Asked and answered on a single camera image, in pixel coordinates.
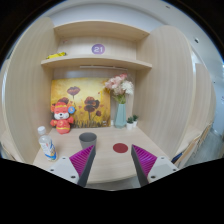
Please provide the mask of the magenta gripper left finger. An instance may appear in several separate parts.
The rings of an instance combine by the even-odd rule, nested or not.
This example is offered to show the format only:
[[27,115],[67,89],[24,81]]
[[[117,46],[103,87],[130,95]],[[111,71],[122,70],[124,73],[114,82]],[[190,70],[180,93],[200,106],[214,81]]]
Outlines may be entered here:
[[95,155],[95,146],[92,145],[70,157],[61,157],[48,171],[78,186],[85,187]]

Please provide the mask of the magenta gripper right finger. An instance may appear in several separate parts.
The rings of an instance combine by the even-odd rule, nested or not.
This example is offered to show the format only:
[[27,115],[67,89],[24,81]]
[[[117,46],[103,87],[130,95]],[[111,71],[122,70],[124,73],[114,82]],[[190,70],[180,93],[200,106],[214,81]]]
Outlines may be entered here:
[[141,187],[178,171],[165,156],[157,157],[136,145],[132,145],[131,156]]

